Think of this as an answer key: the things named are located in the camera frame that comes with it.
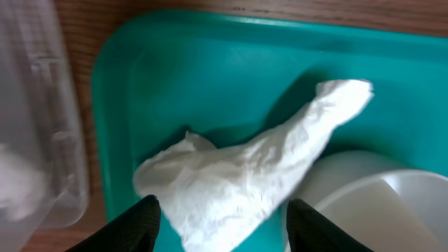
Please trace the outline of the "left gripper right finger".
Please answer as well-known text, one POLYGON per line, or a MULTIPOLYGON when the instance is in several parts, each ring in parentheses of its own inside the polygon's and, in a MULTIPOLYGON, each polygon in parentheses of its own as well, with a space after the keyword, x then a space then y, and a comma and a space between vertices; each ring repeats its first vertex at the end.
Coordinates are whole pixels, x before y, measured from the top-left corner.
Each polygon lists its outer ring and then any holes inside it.
POLYGON ((292 252, 372 252, 302 199, 288 203, 286 230, 292 252))

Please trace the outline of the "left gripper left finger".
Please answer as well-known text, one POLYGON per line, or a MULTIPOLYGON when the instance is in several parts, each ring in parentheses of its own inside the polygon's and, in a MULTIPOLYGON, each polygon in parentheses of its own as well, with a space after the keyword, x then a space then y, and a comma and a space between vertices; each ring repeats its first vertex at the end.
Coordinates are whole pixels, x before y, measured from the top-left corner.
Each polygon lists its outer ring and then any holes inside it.
POLYGON ((148 195, 68 252, 153 252, 162 211, 148 195))

